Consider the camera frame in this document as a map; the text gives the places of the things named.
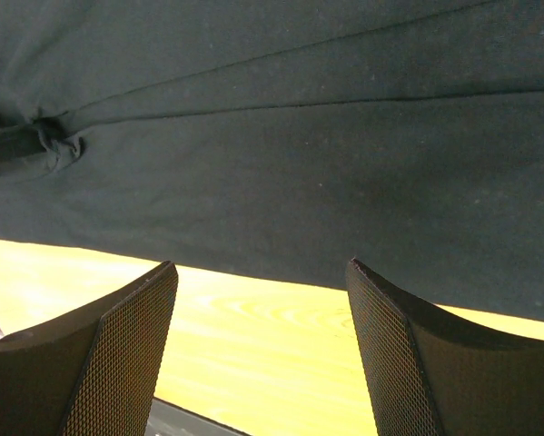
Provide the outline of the black t shirt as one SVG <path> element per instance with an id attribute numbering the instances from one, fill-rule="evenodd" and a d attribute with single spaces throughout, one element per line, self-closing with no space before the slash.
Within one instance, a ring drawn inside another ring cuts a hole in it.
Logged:
<path id="1" fill-rule="evenodd" d="M 0 1 L 0 240 L 544 320 L 544 1 Z"/>

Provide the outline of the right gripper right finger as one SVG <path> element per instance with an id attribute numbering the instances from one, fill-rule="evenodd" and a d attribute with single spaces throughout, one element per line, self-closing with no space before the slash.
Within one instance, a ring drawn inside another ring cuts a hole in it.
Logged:
<path id="1" fill-rule="evenodd" d="M 380 435 L 544 435 L 544 340 L 466 320 L 357 259 L 347 292 Z"/>

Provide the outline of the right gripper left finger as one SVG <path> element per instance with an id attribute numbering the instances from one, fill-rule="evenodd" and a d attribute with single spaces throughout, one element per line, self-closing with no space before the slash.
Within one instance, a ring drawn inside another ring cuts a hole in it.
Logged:
<path id="1" fill-rule="evenodd" d="M 0 435 L 142 435 L 178 285 L 164 262 L 0 340 Z"/>

